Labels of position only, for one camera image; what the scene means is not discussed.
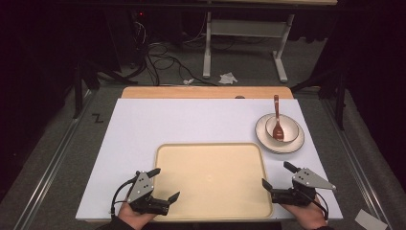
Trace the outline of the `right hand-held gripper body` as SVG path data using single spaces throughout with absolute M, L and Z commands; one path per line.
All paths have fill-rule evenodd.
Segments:
M 314 201 L 317 189 L 332 190 L 336 186 L 308 168 L 288 168 L 293 173 L 292 186 L 288 189 L 270 187 L 273 203 L 305 207 Z

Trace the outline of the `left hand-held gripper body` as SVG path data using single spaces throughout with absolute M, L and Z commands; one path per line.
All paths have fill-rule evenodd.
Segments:
M 136 172 L 135 179 L 127 193 L 126 202 L 134 212 L 139 214 L 166 216 L 169 212 L 169 203 L 167 200 L 152 196 L 154 187 L 152 178 L 148 178 L 147 173 Z

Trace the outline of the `person's left hand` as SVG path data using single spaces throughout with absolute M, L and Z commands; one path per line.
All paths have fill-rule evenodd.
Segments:
M 151 220 L 156 218 L 156 215 L 134 212 L 130 205 L 124 202 L 120 208 L 118 218 L 131 226 L 134 230 L 142 230 Z

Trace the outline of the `person's right hand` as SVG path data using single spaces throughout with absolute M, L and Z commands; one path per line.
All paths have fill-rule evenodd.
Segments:
M 327 226 L 324 213 L 322 209 L 318 207 L 319 203 L 318 197 L 315 197 L 314 202 L 306 207 L 288 204 L 283 204 L 282 207 L 296 218 L 296 221 L 304 230 L 317 230 Z

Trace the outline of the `white dark-rimmed plate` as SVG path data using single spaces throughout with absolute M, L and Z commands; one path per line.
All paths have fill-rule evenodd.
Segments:
M 296 122 L 299 127 L 299 136 L 292 143 L 280 143 L 273 140 L 265 130 L 265 122 L 272 116 L 274 113 L 263 115 L 256 123 L 255 132 L 259 141 L 269 150 L 275 153 L 290 153 L 294 152 L 302 147 L 305 142 L 305 135 L 302 127 Z

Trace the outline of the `reddish-brown wooden spoon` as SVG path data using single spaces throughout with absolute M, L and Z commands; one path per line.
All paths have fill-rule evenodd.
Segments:
M 284 138 L 283 129 L 280 123 L 280 107 L 279 107 L 279 96 L 274 96 L 274 107 L 275 107 L 275 119 L 276 123 L 273 129 L 273 138 L 277 141 L 282 141 Z

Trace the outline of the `white bowl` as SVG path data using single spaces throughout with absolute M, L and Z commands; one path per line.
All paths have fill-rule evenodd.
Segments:
M 280 115 L 280 126 L 283 132 L 283 138 L 278 138 L 274 134 L 275 126 L 277 125 L 277 119 L 275 115 L 272 115 L 265 122 L 266 133 L 275 141 L 280 143 L 292 143 L 299 136 L 299 127 L 296 122 L 288 116 Z

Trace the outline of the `beige plastic tray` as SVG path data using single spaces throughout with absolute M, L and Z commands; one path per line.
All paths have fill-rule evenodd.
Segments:
M 262 220 L 273 205 L 262 187 L 260 148 L 242 144 L 167 144 L 157 150 L 153 196 L 179 193 L 162 222 Z

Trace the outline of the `white table board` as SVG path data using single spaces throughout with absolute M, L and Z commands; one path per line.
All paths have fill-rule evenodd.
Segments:
M 284 161 L 323 175 L 325 170 L 307 129 L 304 144 L 294 152 L 275 153 L 259 141 L 256 123 L 273 111 L 270 99 L 118 100 L 77 219 L 109 219 L 112 199 L 125 197 L 120 185 L 137 171 L 157 168 L 157 150 L 167 144 L 254 143 L 262 153 L 264 179 L 276 188 L 287 188 L 291 184 L 292 174 L 284 168 Z M 289 219 L 281 206 L 272 205 L 272 216 L 267 219 Z

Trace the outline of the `flat white paper sheet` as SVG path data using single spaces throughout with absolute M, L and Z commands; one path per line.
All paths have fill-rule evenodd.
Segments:
M 364 210 L 360 210 L 355 221 L 366 230 L 386 230 L 388 225 Z

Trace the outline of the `black metal stand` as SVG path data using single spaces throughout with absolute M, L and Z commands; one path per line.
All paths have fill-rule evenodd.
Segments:
M 346 69 L 327 70 L 292 86 L 290 90 L 292 93 L 296 93 L 307 87 L 319 86 L 318 96 L 320 99 L 335 99 L 334 119 L 338 127 L 344 129 L 343 117 L 347 74 Z
M 99 65 L 98 63 L 90 60 L 80 60 L 75 68 L 74 75 L 74 89 L 75 89 L 75 114 L 74 119 L 77 119 L 84 108 L 84 97 L 82 95 L 82 84 L 85 83 L 90 90 L 98 90 L 100 82 L 97 74 L 102 72 L 111 79 L 124 83 L 131 84 L 130 80 L 121 77 L 117 73 Z

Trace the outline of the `wooden table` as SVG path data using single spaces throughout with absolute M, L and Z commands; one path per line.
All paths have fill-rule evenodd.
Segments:
M 128 86 L 123 99 L 293 99 L 285 86 Z

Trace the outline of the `large crumpled white paper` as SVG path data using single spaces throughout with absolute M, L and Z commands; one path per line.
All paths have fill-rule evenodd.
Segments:
M 226 73 L 220 76 L 219 83 L 233 84 L 234 82 L 237 82 L 237 78 L 232 73 Z

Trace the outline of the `metal floor rail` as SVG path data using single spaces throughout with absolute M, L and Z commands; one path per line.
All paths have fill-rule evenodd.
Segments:
M 332 122 L 336 133 L 338 134 L 341 144 L 344 147 L 345 155 L 350 165 L 351 173 L 354 176 L 358 189 L 360 190 L 360 193 L 362 194 L 362 197 L 368 206 L 370 214 L 376 219 L 386 223 L 386 230 L 393 230 L 392 225 L 383 210 L 376 191 L 372 187 L 370 180 L 367 178 L 367 175 L 365 174 L 359 160 L 357 159 L 356 153 L 350 144 L 350 138 L 347 136 L 346 132 L 338 126 L 335 120 L 334 106 L 331 104 L 330 101 L 327 100 L 321 100 L 321 104 L 326 111 L 328 118 Z
M 11 230 L 29 230 L 67 154 L 79 126 L 81 113 L 94 99 L 95 94 L 94 90 L 84 92 L 83 108 L 79 114 L 76 114 L 75 94 L 70 94 L 65 106 L 46 125 L 33 153 L 16 180 L 16 205 L 20 205 L 20 208 Z

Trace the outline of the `white metal desk frame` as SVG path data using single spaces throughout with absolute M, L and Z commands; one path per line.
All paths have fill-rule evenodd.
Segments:
M 211 41 L 213 35 L 251 36 L 278 38 L 280 40 L 279 49 L 272 52 L 272 58 L 276 66 L 280 82 L 287 82 L 288 78 L 282 63 L 282 53 L 290 34 L 294 18 L 294 14 L 289 14 L 287 19 L 283 22 L 212 19 L 212 14 L 207 12 L 205 53 L 202 72 L 203 78 L 208 79 L 211 76 Z

